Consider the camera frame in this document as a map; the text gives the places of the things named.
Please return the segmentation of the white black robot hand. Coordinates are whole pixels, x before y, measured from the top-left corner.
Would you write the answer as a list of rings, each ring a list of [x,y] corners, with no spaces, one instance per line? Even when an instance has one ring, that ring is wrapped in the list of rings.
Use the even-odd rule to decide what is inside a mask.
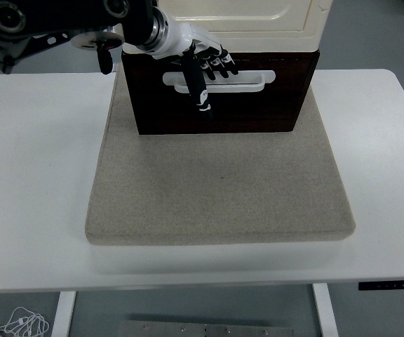
[[[176,59],[180,64],[189,96],[198,111],[207,119],[213,119],[205,75],[215,80],[220,74],[228,78],[238,70],[229,52],[212,32],[178,22],[159,11],[156,20],[161,25],[156,38],[157,46],[148,53],[156,60]]]

